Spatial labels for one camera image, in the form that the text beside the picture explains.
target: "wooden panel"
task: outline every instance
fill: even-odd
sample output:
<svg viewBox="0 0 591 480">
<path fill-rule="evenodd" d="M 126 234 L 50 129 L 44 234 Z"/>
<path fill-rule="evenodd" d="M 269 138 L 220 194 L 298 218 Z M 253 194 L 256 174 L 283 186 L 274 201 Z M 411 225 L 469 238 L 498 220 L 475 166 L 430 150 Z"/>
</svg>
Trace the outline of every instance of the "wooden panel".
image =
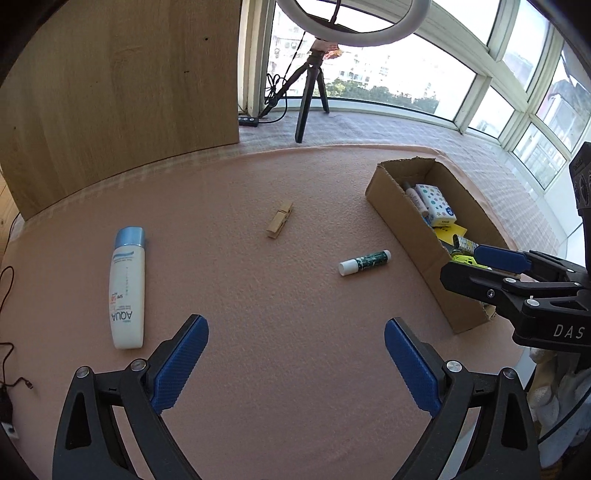
<svg viewBox="0 0 591 480">
<path fill-rule="evenodd" d="M 2 263 L 6 245 L 8 244 L 10 227 L 17 215 L 18 208 L 12 199 L 10 190 L 4 179 L 0 177 L 0 264 Z"/>
<path fill-rule="evenodd" d="M 130 168 L 238 142 L 239 0 L 69 0 L 0 87 L 23 217 Z"/>
</svg>

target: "pink fabric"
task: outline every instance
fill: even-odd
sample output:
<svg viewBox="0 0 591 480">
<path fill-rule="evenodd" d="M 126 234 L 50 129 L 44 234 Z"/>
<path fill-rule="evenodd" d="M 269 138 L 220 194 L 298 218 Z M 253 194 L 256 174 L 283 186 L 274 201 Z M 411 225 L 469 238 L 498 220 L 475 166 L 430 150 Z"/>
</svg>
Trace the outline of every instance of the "pink fabric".
<svg viewBox="0 0 591 480">
<path fill-rule="evenodd" d="M 35 385 L 11 391 L 18 447 L 34 472 L 51 476 L 76 368 L 124 368 L 200 313 L 209 345 L 163 416 L 204 480 L 391 479 L 429 415 L 384 346 L 388 319 L 403 317 L 444 359 L 474 371 L 498 372 L 521 353 L 504 319 L 453 335 L 365 200 L 376 164 L 409 156 L 326 147 L 186 163 L 127 174 L 28 222 L 4 259 L 16 276 L 0 338 L 17 346 L 8 379 L 23 375 Z M 264 230 L 282 199 L 294 209 L 273 240 Z M 137 351 L 114 349 L 108 319 L 113 240 L 127 225 L 147 234 L 145 342 Z M 385 248 L 388 265 L 339 275 L 338 262 Z M 7 286 L 5 278 L 0 293 Z M 150 478 L 137 446 L 129 449 Z"/>
</svg>

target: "white bottle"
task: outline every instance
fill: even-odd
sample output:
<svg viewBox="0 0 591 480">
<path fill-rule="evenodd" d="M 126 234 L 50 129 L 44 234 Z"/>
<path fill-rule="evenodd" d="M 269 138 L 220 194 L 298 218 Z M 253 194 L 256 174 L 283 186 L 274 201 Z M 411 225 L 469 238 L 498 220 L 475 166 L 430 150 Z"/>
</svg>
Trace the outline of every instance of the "white bottle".
<svg viewBox="0 0 591 480">
<path fill-rule="evenodd" d="M 421 197 L 417 192 L 414 191 L 407 181 L 402 183 L 402 189 L 404 190 L 404 193 L 407 194 L 408 198 L 410 198 L 410 201 L 414 203 L 414 206 L 417 208 L 418 212 L 424 217 L 429 216 L 429 210 L 427 210 L 427 207 L 425 207 Z"/>
<path fill-rule="evenodd" d="M 109 277 L 109 322 L 115 348 L 144 344 L 145 233 L 140 226 L 117 232 Z"/>
</svg>

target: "white ring light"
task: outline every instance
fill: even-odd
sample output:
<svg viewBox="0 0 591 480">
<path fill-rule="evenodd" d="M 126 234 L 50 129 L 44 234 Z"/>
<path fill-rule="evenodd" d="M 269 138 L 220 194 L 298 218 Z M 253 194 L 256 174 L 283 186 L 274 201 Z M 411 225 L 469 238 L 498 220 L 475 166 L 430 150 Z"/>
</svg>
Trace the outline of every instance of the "white ring light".
<svg viewBox="0 0 591 480">
<path fill-rule="evenodd" d="M 319 24 L 300 7 L 296 0 L 276 0 L 292 22 L 322 40 L 351 47 L 377 47 L 402 40 L 415 33 L 431 7 L 431 0 L 413 0 L 407 14 L 392 27 L 375 32 L 347 33 Z"/>
</svg>

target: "blue bottle cap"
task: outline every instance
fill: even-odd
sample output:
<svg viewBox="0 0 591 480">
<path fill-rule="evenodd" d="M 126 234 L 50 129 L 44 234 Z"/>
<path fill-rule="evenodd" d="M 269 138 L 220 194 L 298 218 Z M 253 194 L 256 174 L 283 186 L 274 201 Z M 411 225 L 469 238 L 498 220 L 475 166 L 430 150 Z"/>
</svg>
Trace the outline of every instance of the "blue bottle cap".
<svg viewBox="0 0 591 480">
<path fill-rule="evenodd" d="M 138 247 L 144 248 L 144 229 L 140 226 L 126 226 L 125 228 L 119 230 L 117 232 L 117 237 L 115 237 L 115 248 L 119 248 L 124 245 L 137 245 Z"/>
</svg>

